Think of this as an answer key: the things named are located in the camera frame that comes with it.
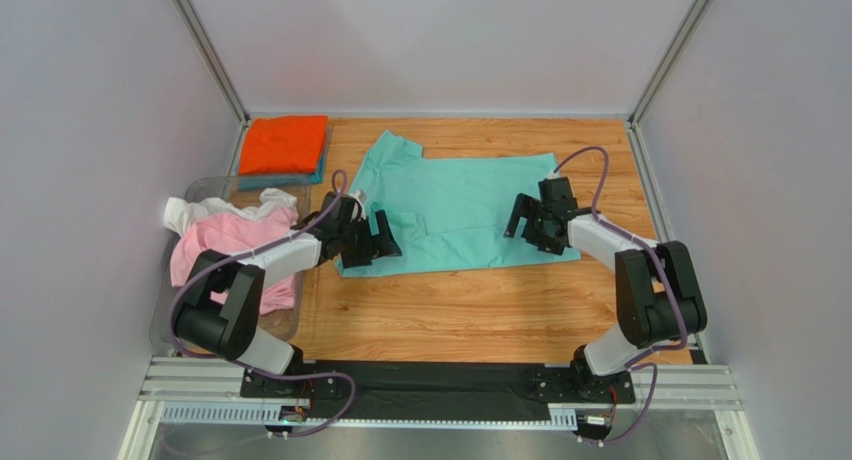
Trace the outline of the mint green t-shirt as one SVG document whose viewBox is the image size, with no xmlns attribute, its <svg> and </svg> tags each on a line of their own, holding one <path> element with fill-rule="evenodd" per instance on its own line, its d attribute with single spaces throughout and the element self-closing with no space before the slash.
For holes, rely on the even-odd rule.
<svg viewBox="0 0 852 460">
<path fill-rule="evenodd" d="M 368 213 L 385 211 L 402 254 L 335 267 L 343 278 L 376 278 L 577 261 L 573 248 L 555 255 L 504 235 L 516 196 L 537 194 L 555 166 L 552 154 L 426 159 L 421 144 L 386 131 L 351 188 L 366 194 Z"/>
</svg>

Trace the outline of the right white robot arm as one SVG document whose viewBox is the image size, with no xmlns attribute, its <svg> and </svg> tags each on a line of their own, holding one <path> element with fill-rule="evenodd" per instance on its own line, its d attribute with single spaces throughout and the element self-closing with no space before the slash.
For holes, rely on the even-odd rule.
<svg viewBox="0 0 852 460">
<path fill-rule="evenodd" d="M 580 207 L 565 177 L 539 182 L 539 195 L 516 196 L 504 230 L 538 251 L 574 248 L 615 275 L 616 320 L 597 340 L 578 347 L 553 379 L 539 382 L 547 400 L 630 400 L 631 368 L 652 353 L 686 346 L 703 331 L 708 315 L 687 246 L 635 235 L 595 207 Z"/>
</svg>

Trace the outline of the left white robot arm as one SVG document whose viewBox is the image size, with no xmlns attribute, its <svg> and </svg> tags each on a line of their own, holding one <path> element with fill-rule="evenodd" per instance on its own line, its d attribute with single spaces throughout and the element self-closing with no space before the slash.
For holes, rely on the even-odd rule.
<svg viewBox="0 0 852 460">
<path fill-rule="evenodd" d="M 353 268 L 401 254 L 385 210 L 367 205 L 362 191 L 331 192 L 321 211 L 270 242 L 235 254 L 202 252 L 170 308 L 172 343 L 178 350 L 190 343 L 244 368 L 285 375 L 297 349 L 259 327 L 263 291 L 331 260 Z"/>
</svg>

